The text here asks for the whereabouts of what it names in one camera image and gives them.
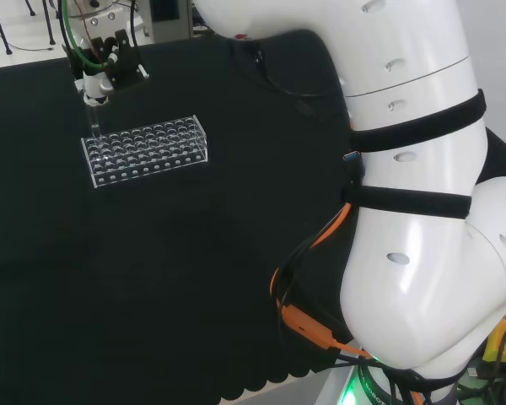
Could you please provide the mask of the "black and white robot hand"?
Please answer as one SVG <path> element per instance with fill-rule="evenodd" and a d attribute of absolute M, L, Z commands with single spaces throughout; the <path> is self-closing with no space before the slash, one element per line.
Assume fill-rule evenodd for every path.
<path fill-rule="evenodd" d="M 104 39 L 95 37 L 87 48 L 69 45 L 63 49 L 75 87 L 90 107 L 106 104 L 114 94 L 142 84 L 149 77 L 125 30 Z"/>

